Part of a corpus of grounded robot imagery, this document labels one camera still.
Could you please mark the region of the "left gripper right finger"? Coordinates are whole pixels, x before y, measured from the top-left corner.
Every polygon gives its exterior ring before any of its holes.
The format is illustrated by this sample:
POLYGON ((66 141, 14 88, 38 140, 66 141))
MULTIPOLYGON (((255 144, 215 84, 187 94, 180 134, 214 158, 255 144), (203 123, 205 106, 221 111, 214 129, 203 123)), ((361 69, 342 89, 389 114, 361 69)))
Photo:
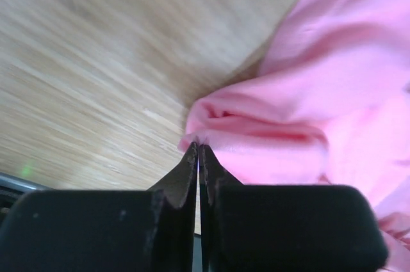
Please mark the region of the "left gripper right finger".
POLYGON ((199 148, 204 271, 377 271, 389 251, 344 185, 246 185, 199 148))

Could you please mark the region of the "pink t shirt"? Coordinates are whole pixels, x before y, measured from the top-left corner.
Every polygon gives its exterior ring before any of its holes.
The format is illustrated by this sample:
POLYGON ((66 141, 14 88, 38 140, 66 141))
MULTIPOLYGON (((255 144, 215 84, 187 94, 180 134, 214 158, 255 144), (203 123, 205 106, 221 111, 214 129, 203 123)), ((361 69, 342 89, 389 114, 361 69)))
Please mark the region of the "pink t shirt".
POLYGON ((209 145, 248 184, 346 184, 409 270, 409 0, 299 0, 255 78, 192 106, 179 148, 209 145))

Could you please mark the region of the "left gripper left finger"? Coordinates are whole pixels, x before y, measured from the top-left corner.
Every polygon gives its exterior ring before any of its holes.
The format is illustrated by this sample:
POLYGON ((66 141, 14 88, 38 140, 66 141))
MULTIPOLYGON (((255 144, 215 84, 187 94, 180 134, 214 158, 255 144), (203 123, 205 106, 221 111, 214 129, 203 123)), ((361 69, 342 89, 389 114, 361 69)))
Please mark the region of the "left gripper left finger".
POLYGON ((191 271, 197 145, 148 190, 44 190, 1 225, 2 271, 191 271))

